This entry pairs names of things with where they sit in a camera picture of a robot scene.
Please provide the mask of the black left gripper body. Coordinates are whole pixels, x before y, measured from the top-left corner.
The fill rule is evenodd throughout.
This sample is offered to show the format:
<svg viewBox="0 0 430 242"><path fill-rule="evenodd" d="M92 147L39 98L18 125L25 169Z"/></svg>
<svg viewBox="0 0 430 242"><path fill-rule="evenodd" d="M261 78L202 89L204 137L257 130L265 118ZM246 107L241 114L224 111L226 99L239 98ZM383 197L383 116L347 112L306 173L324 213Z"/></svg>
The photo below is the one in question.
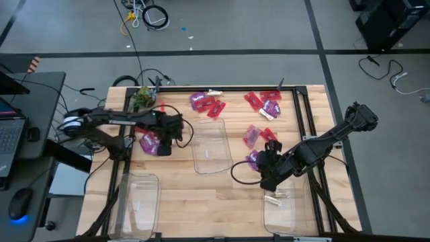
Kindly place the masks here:
<svg viewBox="0 0 430 242"><path fill-rule="evenodd" d="M184 128L182 114L168 115L165 112L156 113L156 124L153 132L161 140L183 140Z"/></svg>

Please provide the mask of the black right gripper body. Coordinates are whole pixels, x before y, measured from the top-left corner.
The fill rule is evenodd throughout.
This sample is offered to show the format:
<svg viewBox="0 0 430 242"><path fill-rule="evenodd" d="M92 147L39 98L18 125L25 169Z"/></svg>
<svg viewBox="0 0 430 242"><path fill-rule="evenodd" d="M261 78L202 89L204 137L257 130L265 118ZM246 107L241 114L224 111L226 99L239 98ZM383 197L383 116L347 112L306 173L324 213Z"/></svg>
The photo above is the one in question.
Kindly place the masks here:
<svg viewBox="0 0 430 242"><path fill-rule="evenodd" d="M259 151L258 172L262 178L289 178L292 166L285 156L274 150Z"/></svg>

